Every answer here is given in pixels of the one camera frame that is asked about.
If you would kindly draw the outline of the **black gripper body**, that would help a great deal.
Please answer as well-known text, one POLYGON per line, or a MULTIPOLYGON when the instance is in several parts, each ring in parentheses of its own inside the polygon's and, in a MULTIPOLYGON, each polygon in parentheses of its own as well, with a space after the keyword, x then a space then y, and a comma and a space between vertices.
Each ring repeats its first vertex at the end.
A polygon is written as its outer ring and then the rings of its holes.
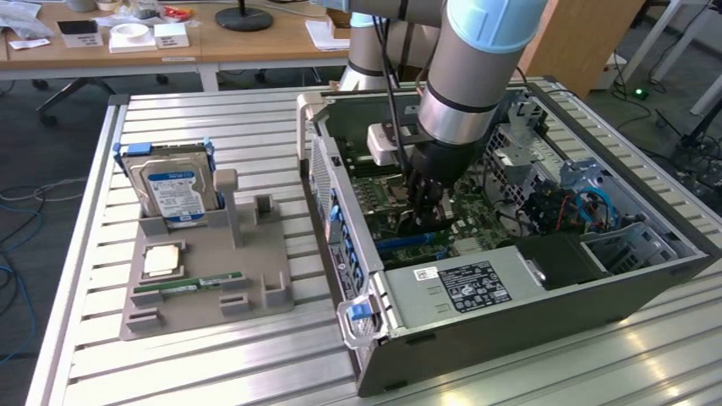
POLYGON ((450 189, 470 167, 477 145, 451 145, 438 140, 417 144, 411 154, 410 181, 418 184, 426 180, 450 189))

